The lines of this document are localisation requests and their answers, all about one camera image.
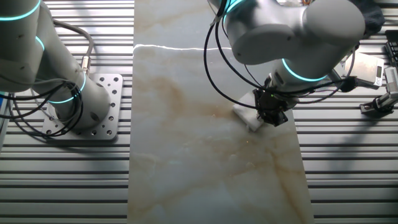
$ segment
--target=glowing blue ring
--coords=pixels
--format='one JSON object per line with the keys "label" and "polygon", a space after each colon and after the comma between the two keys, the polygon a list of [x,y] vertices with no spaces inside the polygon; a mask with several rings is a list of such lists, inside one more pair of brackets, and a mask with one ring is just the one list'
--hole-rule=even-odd
{"label": "glowing blue ring", "polygon": [[40,40],[40,38],[39,37],[36,37],[36,40],[38,41],[38,43],[42,46],[42,48],[43,48],[43,51],[44,51],[44,44],[43,44],[43,42],[42,42],[42,40]]}
{"label": "glowing blue ring", "polygon": [[226,13],[229,13],[233,8],[235,8],[235,6],[243,1],[244,0],[231,0],[231,2],[229,3],[229,7],[226,9]]}
{"label": "glowing blue ring", "polygon": [[294,77],[298,78],[299,80],[303,80],[303,81],[306,81],[306,82],[319,82],[320,80],[322,80],[322,79],[324,79],[324,78],[327,77],[327,75],[325,75],[325,76],[322,77],[322,78],[304,78],[304,77],[301,77],[300,75],[297,75],[295,72],[293,72],[293,71],[289,68],[289,66],[287,66],[286,61],[285,61],[284,58],[282,58],[282,63],[284,64],[286,70],[287,70],[290,74],[292,74]]}
{"label": "glowing blue ring", "polygon": [[[81,86],[80,93],[83,91],[83,89],[85,88],[85,85],[86,85],[86,74],[84,74],[84,76],[85,76],[85,80],[83,81],[83,85]],[[67,99],[67,100],[64,100],[64,101],[56,101],[56,102],[54,102],[54,101],[49,101],[49,103],[56,103],[56,104],[66,103],[66,102],[69,102],[69,101],[73,100],[75,97],[77,97],[77,94],[76,94],[75,96],[73,96],[73,97]]]}
{"label": "glowing blue ring", "polygon": [[25,18],[27,16],[30,16],[33,12],[36,11],[37,8],[39,8],[40,2],[41,2],[41,0],[38,1],[37,5],[32,10],[30,10],[29,12],[27,12],[27,13],[21,15],[21,16],[0,17],[0,21],[16,21],[16,20],[19,20],[19,19],[23,19],[23,18]]}

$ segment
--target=screw hole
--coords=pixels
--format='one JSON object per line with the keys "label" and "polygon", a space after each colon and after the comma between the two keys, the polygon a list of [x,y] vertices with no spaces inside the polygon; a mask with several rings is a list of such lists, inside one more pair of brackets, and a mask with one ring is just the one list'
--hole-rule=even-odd
{"label": "screw hole", "polygon": [[98,115],[96,113],[90,112],[90,117],[96,122],[100,121],[100,118],[98,117]]}

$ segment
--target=marble slab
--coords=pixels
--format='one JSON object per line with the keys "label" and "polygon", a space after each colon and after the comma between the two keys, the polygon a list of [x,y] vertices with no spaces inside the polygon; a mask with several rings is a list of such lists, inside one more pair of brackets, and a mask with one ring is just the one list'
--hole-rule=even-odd
{"label": "marble slab", "polygon": [[[213,16],[205,0],[135,1],[128,223],[313,223],[292,112],[278,128],[249,133],[206,77]],[[210,72],[239,99],[253,87],[213,39]],[[250,69],[263,82],[272,65]]]}

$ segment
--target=robotic arm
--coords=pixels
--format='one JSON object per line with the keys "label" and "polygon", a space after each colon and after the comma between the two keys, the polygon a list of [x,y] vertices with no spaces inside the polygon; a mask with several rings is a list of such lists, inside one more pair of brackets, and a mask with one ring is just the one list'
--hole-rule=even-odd
{"label": "robotic arm", "polygon": [[[348,0],[317,0],[303,7],[281,6],[276,0],[229,0],[226,5],[224,26],[236,60],[246,65],[276,60],[264,84],[268,90],[308,93],[305,90],[330,74],[365,32],[361,11]],[[257,118],[274,126],[287,121],[283,112],[298,101],[261,89],[253,95]]]}
{"label": "robotic arm", "polygon": [[[106,117],[110,108],[108,92],[84,73],[62,44],[44,2],[1,1],[0,30],[0,91],[16,93],[32,88],[41,94],[58,86],[56,80],[68,80],[78,87],[84,102],[75,129],[91,128]],[[51,97],[49,103],[58,119],[73,118],[73,99],[68,88]]]}

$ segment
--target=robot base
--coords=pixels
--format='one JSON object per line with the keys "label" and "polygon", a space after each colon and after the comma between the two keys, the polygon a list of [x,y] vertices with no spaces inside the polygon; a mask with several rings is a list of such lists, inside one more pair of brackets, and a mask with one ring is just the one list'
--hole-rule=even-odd
{"label": "robot base", "polygon": [[[107,116],[97,126],[90,129],[71,131],[66,135],[48,139],[48,141],[112,141],[117,137],[123,77],[119,74],[91,74],[90,76],[94,82],[103,85],[109,93],[111,106]],[[51,105],[49,105],[47,110],[51,114],[55,114],[55,110]],[[46,116],[42,132],[54,133],[62,127],[62,123]]]}

